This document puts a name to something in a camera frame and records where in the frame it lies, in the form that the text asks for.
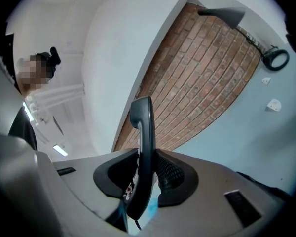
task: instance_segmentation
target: person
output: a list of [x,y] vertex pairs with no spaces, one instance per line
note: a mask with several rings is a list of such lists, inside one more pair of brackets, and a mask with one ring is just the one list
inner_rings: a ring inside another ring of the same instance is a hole
[[[26,98],[32,91],[41,89],[50,82],[56,65],[61,61],[56,49],[52,47],[50,49],[52,55],[44,52],[19,59],[17,62],[19,72],[16,74],[13,64],[13,38],[14,34],[4,34],[0,38],[2,70],[20,94]],[[23,106],[15,117],[9,135],[24,139],[34,150],[37,150],[35,132]]]

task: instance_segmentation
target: neck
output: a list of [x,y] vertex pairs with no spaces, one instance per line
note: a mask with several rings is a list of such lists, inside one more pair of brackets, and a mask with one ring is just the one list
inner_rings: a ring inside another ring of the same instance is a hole
[[16,83],[18,84],[21,95],[26,98],[31,93],[30,85],[23,83],[22,79],[20,79],[18,76],[16,76]]

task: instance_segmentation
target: black telephone handset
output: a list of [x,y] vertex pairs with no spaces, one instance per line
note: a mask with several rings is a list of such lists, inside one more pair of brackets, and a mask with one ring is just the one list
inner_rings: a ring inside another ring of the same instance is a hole
[[138,220],[145,211],[152,191],[156,149],[152,100],[142,97],[132,102],[130,123],[140,130],[138,180],[127,205],[127,215]]

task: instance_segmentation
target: cone-shaped lampshade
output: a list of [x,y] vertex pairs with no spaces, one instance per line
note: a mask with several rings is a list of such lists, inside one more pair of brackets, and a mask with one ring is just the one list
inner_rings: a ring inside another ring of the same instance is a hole
[[246,11],[244,8],[201,9],[200,16],[216,16],[222,19],[230,28],[236,28]]

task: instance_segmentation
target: black cable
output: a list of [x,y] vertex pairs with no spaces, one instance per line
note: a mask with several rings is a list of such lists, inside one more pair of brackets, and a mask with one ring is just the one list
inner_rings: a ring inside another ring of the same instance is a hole
[[140,227],[139,223],[137,220],[135,220],[136,226],[138,227],[139,230],[142,230],[142,228]]
[[[288,61],[290,60],[290,55],[288,54],[288,52],[286,50],[280,49],[278,50],[277,46],[272,46],[271,49],[269,49],[267,52],[263,53],[261,48],[258,47],[258,45],[253,41],[253,38],[251,39],[248,35],[245,35],[242,31],[240,31],[238,28],[235,28],[241,35],[243,35],[247,41],[248,44],[252,45],[259,53],[262,59],[262,62],[264,63],[264,65],[272,70],[272,71],[278,71],[282,68],[284,68],[286,66],[286,64],[288,63]],[[274,59],[281,55],[281,54],[285,54],[286,55],[286,60],[283,62],[283,64],[281,64],[278,67],[273,67],[272,66],[272,62],[274,61]]]

